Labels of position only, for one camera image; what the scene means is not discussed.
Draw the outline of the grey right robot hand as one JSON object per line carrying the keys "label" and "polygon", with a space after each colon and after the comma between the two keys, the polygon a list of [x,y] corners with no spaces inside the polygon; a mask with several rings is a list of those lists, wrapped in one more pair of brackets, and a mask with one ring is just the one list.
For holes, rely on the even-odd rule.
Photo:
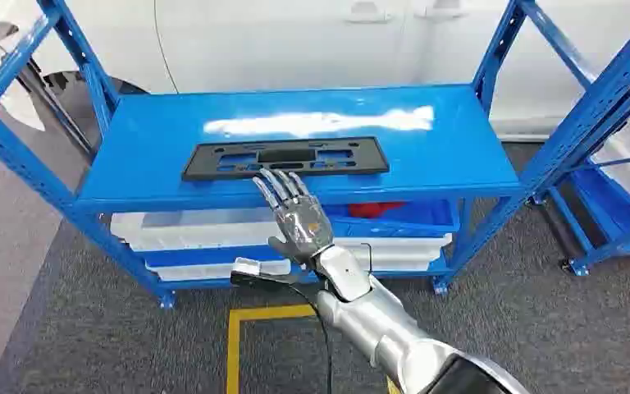
{"label": "grey right robot hand", "polygon": [[316,196],[294,172],[262,168],[252,181],[281,231],[267,243],[287,259],[314,268],[316,257],[333,246],[331,223]]}

